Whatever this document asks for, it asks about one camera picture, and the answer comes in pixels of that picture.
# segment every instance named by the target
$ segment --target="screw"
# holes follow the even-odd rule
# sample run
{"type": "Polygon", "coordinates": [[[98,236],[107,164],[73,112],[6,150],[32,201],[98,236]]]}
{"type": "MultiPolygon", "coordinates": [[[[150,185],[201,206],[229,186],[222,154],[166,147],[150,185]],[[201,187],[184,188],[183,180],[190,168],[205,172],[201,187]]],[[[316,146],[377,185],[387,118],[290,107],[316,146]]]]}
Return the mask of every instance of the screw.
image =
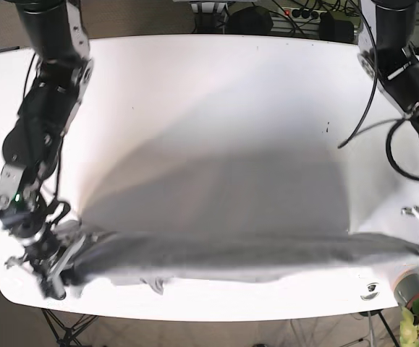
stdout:
{"type": "Polygon", "coordinates": [[[0,195],[0,203],[1,204],[6,205],[8,203],[8,201],[9,201],[8,196],[6,196],[6,195],[0,195]]]}
{"type": "Polygon", "coordinates": [[[88,82],[90,76],[92,75],[92,69],[87,69],[84,73],[84,82],[88,82]]]}
{"type": "Polygon", "coordinates": [[[43,138],[43,140],[44,140],[44,142],[45,142],[45,145],[50,144],[50,142],[51,142],[51,137],[50,137],[50,135],[49,135],[49,134],[45,134],[45,137],[43,138]]]}
{"type": "Polygon", "coordinates": [[[402,215],[413,215],[412,208],[404,207],[400,210],[402,215]]]}

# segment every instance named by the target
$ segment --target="wire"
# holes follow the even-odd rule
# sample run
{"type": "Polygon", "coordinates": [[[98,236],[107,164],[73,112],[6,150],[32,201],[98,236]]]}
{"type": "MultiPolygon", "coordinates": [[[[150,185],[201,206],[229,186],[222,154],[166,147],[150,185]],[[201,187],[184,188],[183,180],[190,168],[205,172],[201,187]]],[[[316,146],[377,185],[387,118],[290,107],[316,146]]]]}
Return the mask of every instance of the wire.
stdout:
{"type": "Polygon", "coordinates": [[[195,28],[191,32],[192,34],[196,33],[196,30],[198,29],[198,24],[196,24],[196,18],[195,18],[195,28]]]}
{"type": "MultiPolygon", "coordinates": [[[[275,4],[275,5],[277,5],[278,6],[278,8],[282,11],[282,12],[284,12],[283,11],[283,7],[278,3],[278,2],[276,2],[276,0],[272,0],[272,2],[275,4]]],[[[299,29],[299,31],[301,32],[301,34],[305,37],[305,38],[309,38],[305,33],[304,33],[304,31],[302,31],[302,29],[299,27],[299,25],[297,25],[296,24],[296,22],[291,18],[291,16],[289,15],[289,14],[287,14],[286,12],[284,12],[284,15],[283,14],[280,14],[280,13],[277,13],[277,12],[274,12],[274,11],[269,11],[269,12],[273,12],[273,13],[275,13],[275,14],[277,14],[277,15],[279,15],[280,17],[284,17],[284,18],[286,18],[286,17],[288,17],[289,18],[289,20],[291,21],[291,23],[292,23],[292,25],[293,26],[295,26],[297,29],[299,29]]]]}
{"type": "Polygon", "coordinates": [[[391,119],[385,119],[383,121],[377,121],[376,123],[373,123],[371,125],[369,125],[368,127],[362,128],[359,132],[357,132],[357,134],[355,134],[354,138],[356,138],[357,136],[360,136],[376,127],[380,127],[381,125],[385,125],[388,123],[394,123],[395,121],[399,121],[400,118],[391,118],[391,119]]]}
{"type": "Polygon", "coordinates": [[[367,107],[365,107],[363,115],[360,118],[359,123],[355,127],[352,134],[345,141],[343,141],[341,144],[339,144],[338,149],[343,148],[345,145],[347,145],[354,138],[354,136],[358,133],[360,127],[362,126],[363,122],[365,121],[365,118],[367,118],[368,112],[370,111],[370,107],[371,107],[371,104],[373,102],[373,98],[375,97],[376,85],[378,84],[378,54],[376,53],[375,38],[373,37],[373,33],[371,32],[371,27],[368,24],[368,21],[365,18],[365,16],[363,15],[362,11],[360,11],[359,6],[356,5],[353,0],[348,0],[348,1],[349,1],[349,3],[351,3],[351,5],[354,6],[355,11],[357,11],[357,13],[360,15],[360,18],[362,19],[363,24],[367,28],[368,36],[370,36],[371,45],[373,47],[374,76],[373,76],[373,87],[371,88],[371,94],[370,94],[370,97],[369,97],[368,102],[367,102],[367,107]]]}
{"type": "Polygon", "coordinates": [[[392,128],[389,130],[388,135],[386,137],[386,156],[388,158],[389,164],[391,167],[399,174],[404,176],[406,179],[411,179],[413,181],[419,182],[419,176],[412,175],[411,173],[408,173],[404,171],[399,165],[397,165],[396,161],[394,160],[394,157],[392,156],[392,149],[391,149],[391,143],[392,143],[392,137],[394,136],[394,133],[399,129],[401,125],[404,124],[405,121],[408,121],[409,119],[399,119],[395,125],[392,126],[392,128]]]}
{"type": "Polygon", "coordinates": [[[62,151],[63,151],[63,143],[64,143],[64,138],[62,137],[62,141],[59,144],[59,150],[58,150],[58,170],[56,170],[56,181],[55,181],[54,199],[58,199],[59,182],[60,182],[61,175],[62,175],[62,151]]]}
{"type": "Polygon", "coordinates": [[[22,90],[22,98],[26,96],[27,81],[29,80],[30,69],[33,67],[35,59],[35,53],[33,54],[32,59],[30,60],[29,67],[27,68],[26,80],[24,81],[24,89],[22,90]]]}
{"type": "Polygon", "coordinates": [[[299,27],[303,27],[304,25],[309,24],[309,23],[310,23],[310,22],[312,22],[313,20],[316,20],[316,19],[315,19],[315,18],[312,18],[312,19],[308,20],[307,22],[302,23],[299,27]]]}

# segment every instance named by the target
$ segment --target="power strip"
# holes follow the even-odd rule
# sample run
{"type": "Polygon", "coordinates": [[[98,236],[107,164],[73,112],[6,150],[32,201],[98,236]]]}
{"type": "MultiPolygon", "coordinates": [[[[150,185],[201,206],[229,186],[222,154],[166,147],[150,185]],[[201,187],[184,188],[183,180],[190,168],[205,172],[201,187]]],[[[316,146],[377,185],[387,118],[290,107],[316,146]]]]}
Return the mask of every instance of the power strip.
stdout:
{"type": "Polygon", "coordinates": [[[320,23],[320,16],[322,13],[326,11],[319,11],[313,10],[310,11],[309,9],[302,9],[300,7],[282,7],[283,12],[279,9],[277,12],[279,14],[290,16],[295,22],[299,23],[313,23],[318,24],[320,23]]]}

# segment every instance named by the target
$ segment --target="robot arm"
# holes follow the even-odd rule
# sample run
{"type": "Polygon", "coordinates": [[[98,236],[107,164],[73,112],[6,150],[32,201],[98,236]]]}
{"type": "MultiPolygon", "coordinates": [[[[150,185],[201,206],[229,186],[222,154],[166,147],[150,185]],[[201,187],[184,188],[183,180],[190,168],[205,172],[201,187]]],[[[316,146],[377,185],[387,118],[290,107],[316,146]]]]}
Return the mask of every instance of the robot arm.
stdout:
{"type": "Polygon", "coordinates": [[[372,33],[361,30],[359,60],[373,74],[373,34],[378,55],[378,88],[406,117],[419,135],[419,61],[410,45],[418,0],[361,0],[372,33]]]}
{"type": "MultiPolygon", "coordinates": [[[[69,254],[52,232],[42,183],[55,171],[67,133],[88,85],[93,61],[82,27],[80,8],[67,0],[10,0],[38,55],[37,76],[24,97],[18,120],[5,138],[5,165],[0,176],[0,221],[25,248],[40,276],[43,292],[63,299],[65,292],[53,270],[69,254]]],[[[64,203],[64,214],[69,205],[64,203]]]]}

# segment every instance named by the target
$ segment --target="gray cloth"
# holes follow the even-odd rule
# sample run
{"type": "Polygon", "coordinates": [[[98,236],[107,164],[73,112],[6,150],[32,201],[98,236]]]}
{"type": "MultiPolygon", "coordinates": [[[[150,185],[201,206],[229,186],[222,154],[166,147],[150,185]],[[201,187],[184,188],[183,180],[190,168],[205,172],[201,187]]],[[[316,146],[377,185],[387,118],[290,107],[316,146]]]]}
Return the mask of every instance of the gray cloth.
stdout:
{"type": "Polygon", "coordinates": [[[268,233],[220,239],[109,233],[81,252],[73,269],[79,286],[106,277],[116,285],[147,283],[162,294],[163,281],[170,278],[259,283],[308,268],[370,265],[414,254],[419,246],[381,234],[310,238],[268,233]]]}

